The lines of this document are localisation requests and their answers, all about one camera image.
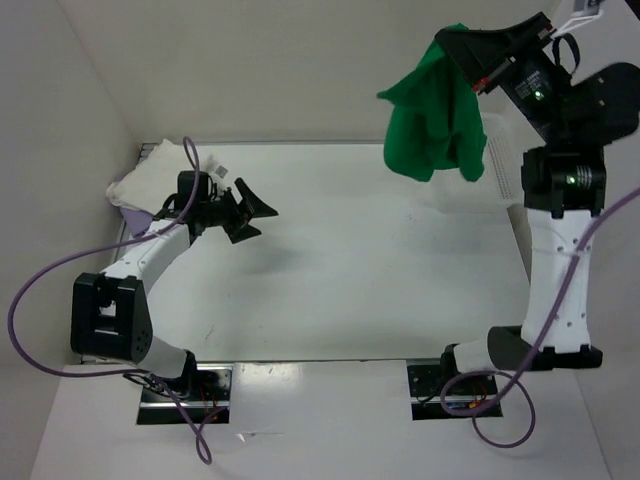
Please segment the green t shirt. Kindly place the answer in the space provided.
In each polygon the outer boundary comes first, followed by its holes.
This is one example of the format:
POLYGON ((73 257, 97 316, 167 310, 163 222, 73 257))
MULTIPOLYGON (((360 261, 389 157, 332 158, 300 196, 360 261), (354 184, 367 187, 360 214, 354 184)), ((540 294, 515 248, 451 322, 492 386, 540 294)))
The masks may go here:
POLYGON ((383 142, 389 170, 418 182, 445 170, 458 171, 467 182, 482 177, 487 136, 478 100, 437 41, 376 98, 392 105, 383 142))

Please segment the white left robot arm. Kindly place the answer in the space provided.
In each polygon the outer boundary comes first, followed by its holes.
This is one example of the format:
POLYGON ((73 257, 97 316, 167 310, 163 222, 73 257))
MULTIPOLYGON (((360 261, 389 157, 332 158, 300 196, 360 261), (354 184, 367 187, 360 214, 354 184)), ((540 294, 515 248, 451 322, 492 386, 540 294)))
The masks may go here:
POLYGON ((75 280, 72 351, 141 369, 153 381, 163 381, 177 399, 194 396, 206 378, 192 352, 154 334, 147 295, 206 229, 220 227, 237 244, 260 235, 252 219, 277 214, 241 178, 234 187, 220 189, 205 172, 180 172, 176 192, 149 226, 150 240, 101 272, 83 273, 75 280))

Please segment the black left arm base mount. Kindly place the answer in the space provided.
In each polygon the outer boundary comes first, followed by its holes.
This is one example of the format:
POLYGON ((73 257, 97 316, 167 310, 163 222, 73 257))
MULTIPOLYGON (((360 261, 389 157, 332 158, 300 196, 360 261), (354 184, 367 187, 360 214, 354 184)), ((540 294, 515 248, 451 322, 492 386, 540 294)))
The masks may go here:
MULTIPOLYGON (((199 363, 200 379, 195 389, 189 394, 177 394, 181 406, 196 425, 208 416, 211 424, 229 423, 233 369, 232 364, 199 363)), ((124 375, 124 378, 142 388, 137 425, 185 424, 169 395, 154 381, 141 375, 124 375)))

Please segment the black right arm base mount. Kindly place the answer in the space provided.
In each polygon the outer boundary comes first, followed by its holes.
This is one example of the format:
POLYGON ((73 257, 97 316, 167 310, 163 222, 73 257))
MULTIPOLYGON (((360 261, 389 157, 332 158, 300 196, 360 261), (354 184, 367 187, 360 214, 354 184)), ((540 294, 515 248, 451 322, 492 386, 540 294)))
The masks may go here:
MULTIPOLYGON (((433 360, 408 361, 406 365, 412 419, 414 421, 454 419, 440 404, 440 393, 448 377, 440 364, 433 360)), ((449 408, 460 410, 474 408, 492 399, 498 391, 493 376, 465 379, 452 386, 446 396, 449 408)))

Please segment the purple t shirt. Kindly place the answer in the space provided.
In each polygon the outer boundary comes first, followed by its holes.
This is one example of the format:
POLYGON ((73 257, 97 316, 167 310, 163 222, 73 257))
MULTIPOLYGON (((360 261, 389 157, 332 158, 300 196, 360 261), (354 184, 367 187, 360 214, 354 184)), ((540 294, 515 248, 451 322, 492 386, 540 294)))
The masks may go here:
POLYGON ((119 210, 132 237, 144 234, 153 221, 154 215, 146 211, 125 207, 120 207, 119 210))

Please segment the white t shirt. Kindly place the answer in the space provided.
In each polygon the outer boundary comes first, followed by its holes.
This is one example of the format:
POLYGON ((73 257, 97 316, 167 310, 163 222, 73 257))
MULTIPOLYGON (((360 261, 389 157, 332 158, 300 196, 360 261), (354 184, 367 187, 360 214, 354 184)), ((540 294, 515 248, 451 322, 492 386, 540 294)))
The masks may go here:
POLYGON ((182 171, 192 171, 184 148, 164 139, 121 180, 113 182, 106 197, 115 207, 156 214, 165 200, 177 192, 182 171))

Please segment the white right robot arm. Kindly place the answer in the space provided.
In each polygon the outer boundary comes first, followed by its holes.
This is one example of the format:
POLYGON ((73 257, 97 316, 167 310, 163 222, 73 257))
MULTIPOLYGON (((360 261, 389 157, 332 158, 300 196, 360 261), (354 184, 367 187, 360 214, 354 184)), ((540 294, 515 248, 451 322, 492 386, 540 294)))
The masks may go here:
POLYGON ((578 44, 543 14, 501 30, 447 27, 436 40, 475 92, 503 90, 543 139, 521 167, 532 251, 526 318, 449 345, 439 382, 460 393, 473 371, 597 368, 603 355, 587 326, 591 239, 604 217, 604 149, 639 126, 639 69, 616 62, 574 82, 560 47, 578 44))

